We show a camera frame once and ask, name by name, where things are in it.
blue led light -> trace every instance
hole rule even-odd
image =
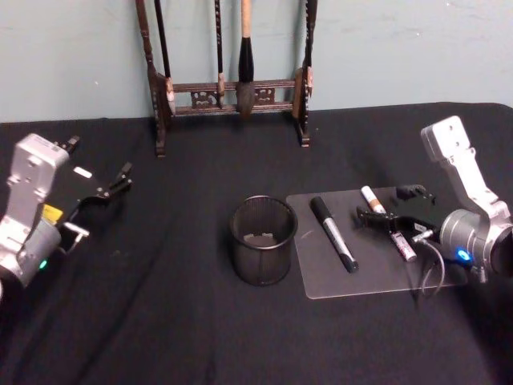
[[[456,257],[458,257],[459,260],[468,262],[472,259],[471,254],[466,251],[465,249],[456,249]]]

marker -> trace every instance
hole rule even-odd
[[[378,214],[386,214],[385,208],[374,195],[369,186],[362,187],[362,190],[360,191],[362,191],[362,195],[366,199],[372,211]],[[402,235],[402,233],[398,231],[396,233],[391,233],[390,238],[392,239],[392,242],[397,246],[399,253],[401,253],[402,257],[405,259],[406,262],[411,262],[415,260],[417,254],[411,248],[410,244],[408,243],[406,238],[404,238],[404,235]]]
[[[329,212],[322,198],[314,197],[310,201],[310,208],[328,234],[328,238],[331,240],[331,243],[333,243],[333,246],[335,246],[338,256],[342,260],[345,269],[349,273],[354,273],[357,271],[358,262],[356,262],[356,260],[351,255],[351,252],[347,248],[347,245],[344,242],[344,238],[342,238],[340,231],[338,231],[338,227],[333,220],[333,216]]]

light blue wall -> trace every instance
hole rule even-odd
[[[213,0],[162,3],[174,80],[215,81]],[[289,77],[301,63],[300,4],[253,0],[256,79]],[[221,7],[225,73],[235,80],[240,5]],[[513,105],[511,36],[511,0],[319,0],[310,106]],[[0,55],[0,121],[151,114],[131,0],[2,0]]]

black table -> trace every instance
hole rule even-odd
[[[4,316],[2,383],[513,382],[513,284],[311,301],[297,257],[286,279],[255,288],[233,272],[228,219],[246,197],[423,183],[454,202],[420,130],[459,115],[489,187],[513,192],[513,110],[435,103],[315,111],[300,148],[282,115],[180,120],[168,156],[151,121],[4,124],[0,180],[29,132],[79,135],[74,160],[98,178],[134,164],[125,205],[95,213],[92,236],[54,257]],[[1,184],[0,202],[7,198]]]

white sticker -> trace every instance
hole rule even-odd
[[[421,233],[424,233],[425,231],[427,231],[427,227],[425,226],[422,226],[422,225],[419,225],[418,223],[415,223],[414,224],[414,227],[417,231],[421,232]]]
[[[89,179],[93,176],[93,174],[91,172],[88,172],[87,170],[84,170],[81,167],[75,167],[75,168],[73,168],[73,171],[75,171],[77,174],[79,174],[87,179]]]

